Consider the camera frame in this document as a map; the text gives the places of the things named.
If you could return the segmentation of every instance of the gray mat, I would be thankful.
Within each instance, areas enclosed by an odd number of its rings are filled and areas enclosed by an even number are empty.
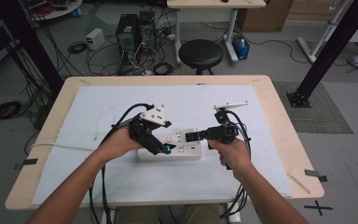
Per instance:
[[[295,92],[299,82],[273,82],[284,108],[298,133],[353,133],[336,104],[320,83],[310,97],[312,108],[292,108],[287,92]]]

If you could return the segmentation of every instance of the table leg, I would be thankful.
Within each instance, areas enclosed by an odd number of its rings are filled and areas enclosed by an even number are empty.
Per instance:
[[[180,9],[176,9],[175,17],[176,17],[176,24],[175,24],[175,53],[176,53],[176,62],[177,64],[182,64],[182,61],[179,58],[179,49],[182,46],[180,42]]]
[[[232,44],[231,44],[231,38],[232,38],[232,33],[234,31],[234,25],[235,25],[235,19],[237,18],[237,12],[238,12],[237,8],[232,9],[231,18],[230,18],[230,21],[229,21],[228,32],[227,32],[227,35],[225,35],[225,45],[226,45],[227,50],[228,50],[228,55],[229,55],[229,57],[231,59],[231,64],[237,63],[239,61],[238,56],[235,53],[235,50],[234,50],[234,48],[232,47]]]

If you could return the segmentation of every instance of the hand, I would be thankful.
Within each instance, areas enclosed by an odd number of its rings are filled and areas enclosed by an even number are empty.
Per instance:
[[[143,148],[139,143],[132,140],[129,134],[129,127],[125,126],[117,129],[104,141],[96,150],[100,158],[104,162],[109,162],[112,159],[118,158],[127,152]]]
[[[253,167],[246,144],[234,138],[231,144],[223,144],[217,140],[208,140],[208,144],[219,151],[220,163],[231,167],[234,176],[239,179],[240,173]]]

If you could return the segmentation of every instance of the forearm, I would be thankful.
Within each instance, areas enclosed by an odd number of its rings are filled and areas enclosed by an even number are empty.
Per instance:
[[[104,161],[92,153],[39,206],[27,223],[71,223]]]
[[[253,165],[248,169],[241,174],[240,182],[264,223],[308,223]]]

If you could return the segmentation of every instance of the black tape mark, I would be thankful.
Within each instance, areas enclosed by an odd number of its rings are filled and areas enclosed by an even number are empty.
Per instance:
[[[319,172],[317,172],[317,171],[312,171],[312,170],[304,170],[304,171],[305,171],[305,175],[315,176],[315,177],[318,177],[319,181],[327,182],[327,176],[319,175]]]
[[[15,169],[15,170],[21,170],[24,165],[34,165],[34,164],[36,164],[36,163],[37,163],[37,159],[24,160],[24,161],[22,162],[22,164],[16,163],[16,164],[14,165],[14,169]]]
[[[319,206],[318,201],[315,201],[315,203],[316,203],[316,206],[304,205],[304,208],[318,209],[320,216],[323,216],[323,215],[324,215],[324,214],[322,214],[322,209],[325,209],[325,210],[333,210],[332,207]]]

